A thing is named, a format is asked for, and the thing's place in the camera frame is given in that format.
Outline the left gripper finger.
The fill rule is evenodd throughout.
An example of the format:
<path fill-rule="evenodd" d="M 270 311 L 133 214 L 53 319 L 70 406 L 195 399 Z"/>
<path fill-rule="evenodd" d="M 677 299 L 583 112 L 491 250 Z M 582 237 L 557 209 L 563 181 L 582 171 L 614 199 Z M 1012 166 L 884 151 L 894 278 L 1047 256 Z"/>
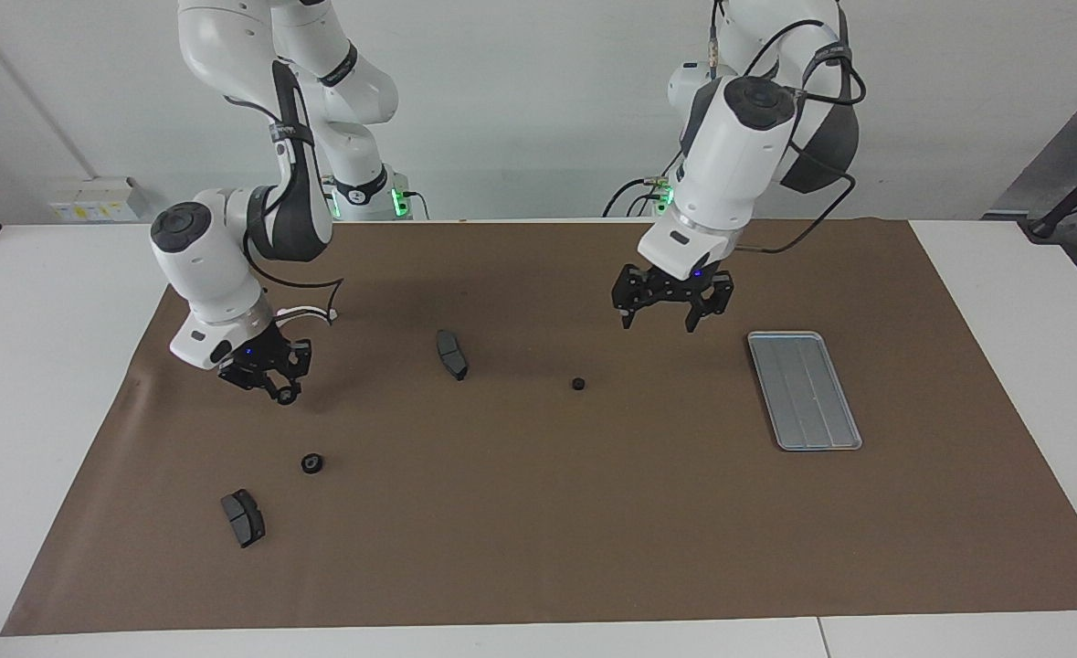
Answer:
<path fill-rule="evenodd" d="M 702 318 L 722 316 L 731 300 L 735 281 L 731 278 L 693 278 L 688 280 L 685 299 L 689 304 L 684 326 L 695 332 Z"/>
<path fill-rule="evenodd" d="M 623 328 L 630 328 L 637 313 L 637 303 L 641 295 L 641 270 L 638 267 L 623 267 L 613 284 L 613 305 L 620 313 Z"/>

